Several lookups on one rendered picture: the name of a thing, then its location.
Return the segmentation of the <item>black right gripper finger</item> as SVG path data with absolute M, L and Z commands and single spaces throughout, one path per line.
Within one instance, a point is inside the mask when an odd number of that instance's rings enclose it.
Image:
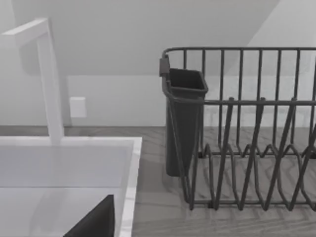
M 63 237 L 114 237 L 114 195 L 107 195 Z

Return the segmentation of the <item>white sink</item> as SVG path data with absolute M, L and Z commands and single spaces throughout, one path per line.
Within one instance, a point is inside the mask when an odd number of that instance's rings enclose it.
M 132 237 L 141 137 L 0 146 L 0 237 L 63 237 L 107 195 L 115 235 Z

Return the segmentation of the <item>dark grey cutlery holder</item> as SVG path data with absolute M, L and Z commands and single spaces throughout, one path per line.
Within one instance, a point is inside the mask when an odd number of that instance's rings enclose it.
M 198 99 L 205 98 L 208 86 L 203 74 L 195 70 L 170 69 L 172 94 L 176 97 Z M 188 173 L 195 144 L 195 132 L 198 105 L 174 103 L 176 122 L 179 131 L 181 155 L 185 173 Z M 166 105 L 166 173 L 171 177 L 180 176 L 172 129 L 169 105 Z

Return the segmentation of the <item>tall white tap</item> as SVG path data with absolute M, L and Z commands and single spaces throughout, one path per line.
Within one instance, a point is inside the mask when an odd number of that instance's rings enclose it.
M 49 19 L 37 18 L 0 35 L 0 48 L 18 48 L 35 40 L 48 136 L 0 136 L 0 146 L 59 146 L 64 138 L 59 75 Z

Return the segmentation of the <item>white wall socket plate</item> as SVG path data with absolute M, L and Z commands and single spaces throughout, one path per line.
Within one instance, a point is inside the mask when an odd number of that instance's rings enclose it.
M 70 98 L 70 115 L 71 118 L 85 118 L 87 116 L 85 97 Z

